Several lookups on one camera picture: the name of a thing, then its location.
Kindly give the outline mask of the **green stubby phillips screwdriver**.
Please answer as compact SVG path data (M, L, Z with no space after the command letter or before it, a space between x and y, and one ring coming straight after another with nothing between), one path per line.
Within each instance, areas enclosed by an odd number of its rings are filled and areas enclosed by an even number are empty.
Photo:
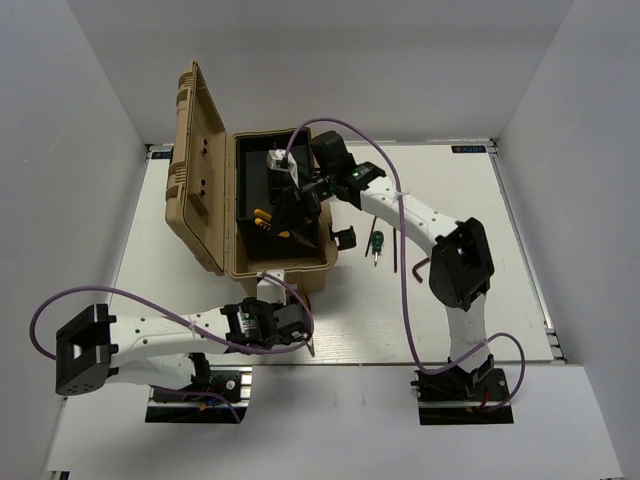
M371 235L371 253L374 258L374 265L378 264L379 256L382 251L382 247L384 245L384 233L379 230L374 230Z

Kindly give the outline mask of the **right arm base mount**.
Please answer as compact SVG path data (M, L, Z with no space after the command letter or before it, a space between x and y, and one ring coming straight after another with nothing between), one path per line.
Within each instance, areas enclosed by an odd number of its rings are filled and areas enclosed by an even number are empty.
M494 409L510 394L506 375L501 368L494 368L471 393L449 372L439 377L416 371L410 385L417 396L421 426L514 423L509 403L500 409Z

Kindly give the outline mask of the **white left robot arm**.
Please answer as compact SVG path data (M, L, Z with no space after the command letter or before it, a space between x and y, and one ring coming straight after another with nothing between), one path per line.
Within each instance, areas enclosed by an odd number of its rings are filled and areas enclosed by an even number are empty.
M85 308L56 333L55 391L94 392L107 383L160 386L199 399L211 387L207 356L282 353L312 333L304 305L246 298L237 304L187 315L124 316L107 305Z

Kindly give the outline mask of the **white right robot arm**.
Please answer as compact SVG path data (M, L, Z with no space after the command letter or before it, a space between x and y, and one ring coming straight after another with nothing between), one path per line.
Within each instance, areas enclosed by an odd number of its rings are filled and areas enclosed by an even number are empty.
M356 162L335 131L313 138L311 151L318 169L306 182L289 149L271 150L266 156L269 169L289 178L271 220L273 233L301 233L322 202L336 198L394 227L401 253L407 241L420 247L429 259L429 288L447 314L450 353L441 369L419 369L419 387L446 398L477 397L494 368L486 340L485 303L495 267L482 223L475 218L456 220L423 204L402 190L393 165Z

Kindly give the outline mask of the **small bronze hex key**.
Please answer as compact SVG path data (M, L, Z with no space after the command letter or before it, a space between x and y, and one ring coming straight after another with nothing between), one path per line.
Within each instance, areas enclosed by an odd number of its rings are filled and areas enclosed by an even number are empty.
M364 253L364 257L365 258L369 255L369 252L370 252L370 248L371 248L371 245L372 245L372 238L373 238L373 233L375 231L376 222L377 222L377 216L374 216L373 220L372 220L372 223L371 223L368 239L367 239L366 249L365 249L365 253Z

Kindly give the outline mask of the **long thin bronze hex key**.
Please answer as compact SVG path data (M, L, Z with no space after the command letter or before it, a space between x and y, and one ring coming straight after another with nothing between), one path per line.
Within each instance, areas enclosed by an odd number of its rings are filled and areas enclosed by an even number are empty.
M398 272L398 231L392 230L393 272Z

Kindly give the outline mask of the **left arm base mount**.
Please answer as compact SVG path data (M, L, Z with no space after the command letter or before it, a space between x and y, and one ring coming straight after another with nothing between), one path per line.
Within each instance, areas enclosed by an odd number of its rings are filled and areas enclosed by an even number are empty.
M189 385L178 393L153 388L145 422L238 425L248 410L251 386L251 367L213 367L207 386Z

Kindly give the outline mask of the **yellow black needle-nose pliers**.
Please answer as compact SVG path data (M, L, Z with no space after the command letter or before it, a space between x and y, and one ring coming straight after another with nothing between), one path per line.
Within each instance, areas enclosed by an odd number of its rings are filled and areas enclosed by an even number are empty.
M308 248L311 248L311 249L316 249L317 248L317 246L314 243L312 243L310 240L308 240L303 235L301 235L299 233L296 233L296 232L292 232L292 231L289 231L289 230L283 230L283 231L279 232L277 234L277 236L281 237L281 238L288 238L288 239L294 240L297 243L299 243L299 244L301 244L303 246L306 246Z

